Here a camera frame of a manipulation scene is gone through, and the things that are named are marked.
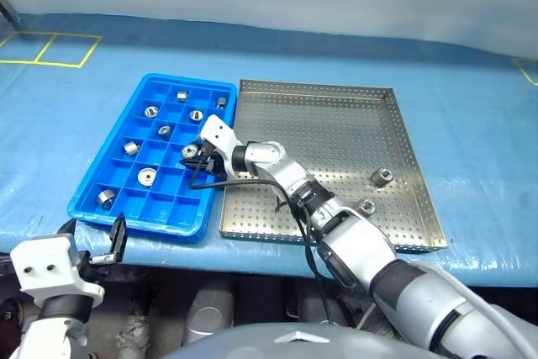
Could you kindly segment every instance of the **silver robot arm segment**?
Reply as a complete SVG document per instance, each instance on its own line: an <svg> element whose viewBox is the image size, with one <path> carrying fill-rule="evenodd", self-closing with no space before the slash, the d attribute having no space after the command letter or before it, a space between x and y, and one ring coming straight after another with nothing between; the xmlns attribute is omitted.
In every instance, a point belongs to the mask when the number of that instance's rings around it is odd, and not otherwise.
<svg viewBox="0 0 538 359"><path fill-rule="evenodd" d="M377 226L320 185L282 145L243 145L217 116L208 118L200 135L223 157L229 175L249 172L274 180L305 207L330 272L345 288L367 290L409 343L456 358L538 357L534 325L480 304L475 293L442 270L397 259Z"/></svg>

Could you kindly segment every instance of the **metal tray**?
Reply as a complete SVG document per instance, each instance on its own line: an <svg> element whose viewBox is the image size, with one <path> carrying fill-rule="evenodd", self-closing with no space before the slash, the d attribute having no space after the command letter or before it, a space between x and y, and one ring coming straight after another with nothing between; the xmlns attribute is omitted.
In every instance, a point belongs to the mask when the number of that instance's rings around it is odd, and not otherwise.
<svg viewBox="0 0 538 359"><path fill-rule="evenodd" d="M282 143L353 207L362 197L373 200L370 220L397 250L446 247L392 89L242 80L235 133L242 142ZM395 179L377 188L370 176L381 167ZM221 234L302 242L289 209L276 213L276 205L269 187L227 188Z"/></svg>

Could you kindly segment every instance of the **metal bushing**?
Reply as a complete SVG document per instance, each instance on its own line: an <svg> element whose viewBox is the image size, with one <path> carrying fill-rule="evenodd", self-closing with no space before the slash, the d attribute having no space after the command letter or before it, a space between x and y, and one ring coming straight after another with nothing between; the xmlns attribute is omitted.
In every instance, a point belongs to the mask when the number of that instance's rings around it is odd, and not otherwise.
<svg viewBox="0 0 538 359"><path fill-rule="evenodd" d="M219 97L217 100L217 108L225 109L226 108L226 97Z"/></svg>
<svg viewBox="0 0 538 359"><path fill-rule="evenodd" d="M187 101L188 92L177 92L176 98L178 103L185 103Z"/></svg>
<svg viewBox="0 0 538 359"><path fill-rule="evenodd" d="M376 212L376 204L371 199L361 198L358 211L359 214L370 216Z"/></svg>
<svg viewBox="0 0 538 359"><path fill-rule="evenodd" d="M124 150L129 156L134 156L136 153L138 153L138 150L140 150L140 146L131 140L124 145Z"/></svg>
<svg viewBox="0 0 538 359"><path fill-rule="evenodd" d="M157 113L159 112L159 108L155 105L150 105L148 108L144 110L144 116L146 118L154 118L157 116Z"/></svg>
<svg viewBox="0 0 538 359"><path fill-rule="evenodd" d="M154 168L146 167L138 172L138 182L144 187L151 187L155 181L157 171Z"/></svg>
<svg viewBox="0 0 538 359"><path fill-rule="evenodd" d="M189 114L188 114L189 118L195 122L199 122L202 120L203 118L203 112L198 110L198 109L194 109L193 111L191 111Z"/></svg>
<svg viewBox="0 0 538 359"><path fill-rule="evenodd" d="M171 126L163 125L157 130L157 134L164 140L170 140L171 136Z"/></svg>
<svg viewBox="0 0 538 359"><path fill-rule="evenodd" d="M116 193L112 189L105 189L97 196L99 206L105 210L110 210L115 200Z"/></svg>
<svg viewBox="0 0 538 359"><path fill-rule="evenodd" d="M387 168L380 168L372 174L372 181L378 187L384 187L394 179L394 176Z"/></svg>
<svg viewBox="0 0 538 359"><path fill-rule="evenodd" d="M192 159L193 157L196 157L198 154L199 148L198 145L191 144L183 146L182 148L182 156L184 159Z"/></svg>

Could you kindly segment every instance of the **blue tablecloth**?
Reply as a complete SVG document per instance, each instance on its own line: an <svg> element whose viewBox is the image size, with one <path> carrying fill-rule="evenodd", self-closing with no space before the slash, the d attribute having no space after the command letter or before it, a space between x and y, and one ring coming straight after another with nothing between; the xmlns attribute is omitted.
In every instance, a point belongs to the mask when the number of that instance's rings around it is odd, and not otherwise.
<svg viewBox="0 0 538 359"><path fill-rule="evenodd" d="M238 85L241 78L334 83L396 92L449 243L443 251L402 258L437 263L470 285L538 285L538 87L510 57L423 41L226 24L22 17L25 30L103 40L80 69L0 63L0 251L53 233L68 219L71 195L144 74ZM0 41L10 30L0 23ZM10 42L0 47L0 59L41 47ZM70 62L87 47L87 41L61 40L45 57ZM203 242L130 237L125 261L310 275L300 245L221 238L221 203L219 193ZM109 245L105 232L84 224L76 240L94 253Z"/></svg>

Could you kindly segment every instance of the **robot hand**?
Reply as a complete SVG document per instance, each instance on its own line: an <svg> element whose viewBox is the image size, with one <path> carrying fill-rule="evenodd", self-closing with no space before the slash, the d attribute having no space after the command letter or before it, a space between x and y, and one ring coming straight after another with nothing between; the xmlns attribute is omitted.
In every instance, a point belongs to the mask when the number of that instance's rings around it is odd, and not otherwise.
<svg viewBox="0 0 538 359"><path fill-rule="evenodd" d="M90 257L88 251L76 248L75 226L76 220L71 219L58 234L23 241L11 251L21 291L41 307L13 359L89 357L85 326L104 296L98 268L122 261L127 233L121 213L110 230L110 251Z"/></svg>
<svg viewBox="0 0 538 359"><path fill-rule="evenodd" d="M387 236L319 184L276 142L243 145L219 117L200 132L229 176L249 172L277 184L319 242L345 288L364 288L411 344L448 357L538 357L538 328L486 304L447 272L398 260Z"/></svg>

